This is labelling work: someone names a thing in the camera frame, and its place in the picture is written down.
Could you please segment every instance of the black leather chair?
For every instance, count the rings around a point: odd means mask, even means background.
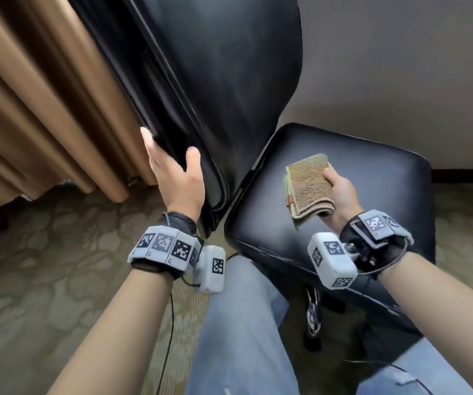
[[[434,262],[425,159],[295,123],[275,132],[302,68],[297,0],[70,2],[158,142],[181,164],[187,146],[200,149],[206,236],[231,208],[225,235],[234,248],[294,280],[318,284],[306,246],[328,228],[318,217],[293,222],[283,176],[286,165],[324,152],[357,188],[362,206],[393,216]],[[332,295],[413,329],[377,281],[359,278],[351,291]]]

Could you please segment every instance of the jeans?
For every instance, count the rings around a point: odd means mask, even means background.
[[[278,327],[289,303],[249,259],[226,263],[225,288],[211,296],[187,383],[189,395],[298,394]],[[357,395],[473,395],[466,381],[423,338],[395,363],[359,384]]]

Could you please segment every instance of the floor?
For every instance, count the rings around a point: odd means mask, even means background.
[[[123,204],[100,192],[58,188],[9,215],[0,231],[0,394],[44,394],[128,274],[135,241],[163,211],[155,188],[134,187]],[[473,288],[473,185],[436,185],[440,267]],[[208,243],[231,249],[218,230]],[[183,393],[208,297],[177,282],[175,335],[161,394]],[[354,393],[366,368],[342,360],[359,356],[354,308],[325,311],[323,351],[302,349],[302,301],[293,299],[281,336],[303,394]],[[170,336],[170,308],[147,374],[152,394]]]

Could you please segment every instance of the chair backrest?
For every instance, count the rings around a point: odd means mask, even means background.
[[[200,149],[208,235],[298,84],[297,0],[70,1],[158,142]]]

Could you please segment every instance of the wrist-mounted device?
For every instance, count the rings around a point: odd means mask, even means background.
[[[168,272],[174,279],[193,274],[196,292],[218,293],[224,288],[225,250],[203,246],[196,224],[178,212],[164,212],[159,225],[148,227],[128,255],[134,269]]]
[[[340,237],[334,233],[314,234],[307,251],[322,284],[340,290],[359,275],[369,274],[376,279],[406,252],[414,252],[413,244],[410,232],[388,214],[371,210],[349,220]]]

